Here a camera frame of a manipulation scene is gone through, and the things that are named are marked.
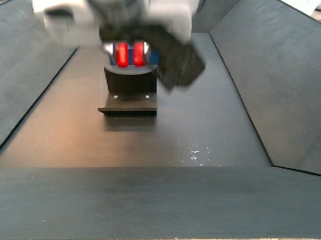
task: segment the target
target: white robot part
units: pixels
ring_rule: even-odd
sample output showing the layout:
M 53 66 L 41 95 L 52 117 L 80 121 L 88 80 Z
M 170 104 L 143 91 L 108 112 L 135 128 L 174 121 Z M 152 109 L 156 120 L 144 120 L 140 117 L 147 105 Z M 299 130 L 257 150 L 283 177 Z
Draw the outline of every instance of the white robot part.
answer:
M 95 0 L 108 5 L 127 0 Z M 191 16 L 199 0 L 142 0 L 144 3 L 142 24 L 156 23 L 182 41 L 191 38 Z M 53 39 L 67 46 L 101 45 L 99 37 L 100 17 L 88 0 L 32 0 L 33 11 L 45 24 Z M 69 16 L 49 15 L 48 12 L 64 9 Z

